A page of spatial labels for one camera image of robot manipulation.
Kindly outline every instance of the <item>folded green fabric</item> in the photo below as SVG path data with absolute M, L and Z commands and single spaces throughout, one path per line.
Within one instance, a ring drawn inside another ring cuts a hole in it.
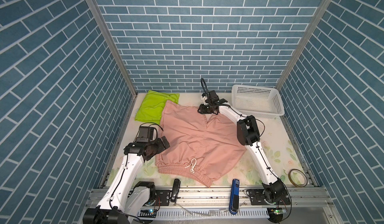
M 154 122 L 160 124 L 161 113 L 167 100 L 179 103 L 180 94 L 167 94 L 149 90 L 136 114 L 135 121 Z

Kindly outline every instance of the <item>white cable tray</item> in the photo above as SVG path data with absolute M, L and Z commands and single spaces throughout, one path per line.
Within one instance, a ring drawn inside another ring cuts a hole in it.
M 202 216 L 195 213 L 188 213 L 183 209 L 163 208 L 157 212 L 155 220 L 170 221 L 170 220 L 196 220 L 196 219 L 254 219 L 254 218 L 269 218 L 266 208 L 239 208 L 236 215 L 230 214 L 228 209 L 223 208 L 188 208 L 191 212 L 199 212 L 202 214 L 211 214 L 210 216 Z M 153 218 L 141 217 L 140 219 L 152 220 Z

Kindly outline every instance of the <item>brick pattern wall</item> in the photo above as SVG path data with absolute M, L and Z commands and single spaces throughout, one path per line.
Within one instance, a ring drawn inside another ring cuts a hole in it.
M 96 0 L 139 92 L 274 87 L 321 0 Z
M 333 0 L 281 94 L 345 223 L 383 223 L 384 0 Z
M 0 223 L 73 223 L 131 101 L 84 0 L 0 0 Z

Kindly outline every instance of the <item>blue stapler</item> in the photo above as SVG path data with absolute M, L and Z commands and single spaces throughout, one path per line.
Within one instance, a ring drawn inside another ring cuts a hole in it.
M 239 209 L 239 186 L 240 181 L 238 179 L 233 179 L 231 200 L 229 201 L 229 212 L 233 215 L 237 214 L 237 210 Z

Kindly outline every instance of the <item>drawstring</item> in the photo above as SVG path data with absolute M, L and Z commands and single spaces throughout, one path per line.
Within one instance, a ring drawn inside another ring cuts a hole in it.
M 197 160 L 196 160 L 195 158 L 193 158 L 193 159 L 191 160 L 191 163 L 190 163 L 188 166 L 186 166 L 185 168 L 187 168 L 187 167 L 190 166 L 190 167 L 191 167 L 190 172 L 191 172 L 191 173 L 195 173 L 194 168 L 195 168 L 196 164 L 197 164 Z

